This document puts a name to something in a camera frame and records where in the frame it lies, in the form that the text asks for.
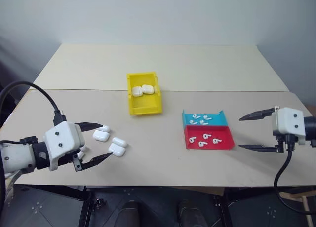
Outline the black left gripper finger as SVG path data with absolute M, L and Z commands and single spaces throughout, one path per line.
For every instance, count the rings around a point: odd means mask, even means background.
M 102 124 L 91 123 L 91 122 L 80 122 L 80 123 L 75 123 L 75 125 L 78 125 L 82 132 L 95 130 L 97 128 L 103 127 Z
M 110 157 L 112 154 L 113 153 L 111 152 L 111 153 L 106 153 L 103 155 L 96 156 L 96 157 L 92 158 L 87 163 L 83 163 L 82 160 L 79 159 L 77 155 L 73 155 L 73 165 L 74 165 L 75 171 L 76 172 L 83 171 L 83 170 L 89 169 L 91 167 L 94 167 L 94 166 L 100 164 L 102 161 L 104 161 L 108 157 Z

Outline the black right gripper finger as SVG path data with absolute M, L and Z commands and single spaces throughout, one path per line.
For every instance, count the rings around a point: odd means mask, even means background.
M 274 107 L 272 107 L 270 109 L 266 109 L 266 110 L 255 111 L 255 112 L 249 113 L 249 114 L 241 117 L 239 119 L 239 121 L 264 119 L 267 116 L 271 116 L 272 113 L 274 113 L 277 110 L 279 110 L 279 106 L 274 106 Z
M 260 144 L 243 144 L 243 145 L 239 145 L 239 147 L 242 147 L 251 151 L 256 151 L 256 152 L 284 153 L 283 144 L 277 144 L 277 145 L 274 145 L 273 147 L 267 147 Z

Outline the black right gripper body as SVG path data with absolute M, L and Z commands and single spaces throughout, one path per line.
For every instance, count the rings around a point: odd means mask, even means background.
M 294 151 L 295 143 L 297 142 L 297 137 L 293 134 L 281 134 L 280 132 L 273 132 L 277 140 L 277 144 L 275 145 L 276 152 L 284 152 L 284 145 L 286 145 L 287 151 Z

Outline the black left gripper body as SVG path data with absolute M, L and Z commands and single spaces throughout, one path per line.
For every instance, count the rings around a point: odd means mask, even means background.
M 83 146 L 75 151 L 71 151 L 65 154 L 63 157 L 61 157 L 58 160 L 58 165 L 61 166 L 61 165 L 65 165 L 65 164 L 73 162 L 74 155 L 76 155 L 79 160 L 82 160 L 82 158 L 85 156 L 86 150 L 87 150 L 87 147 Z

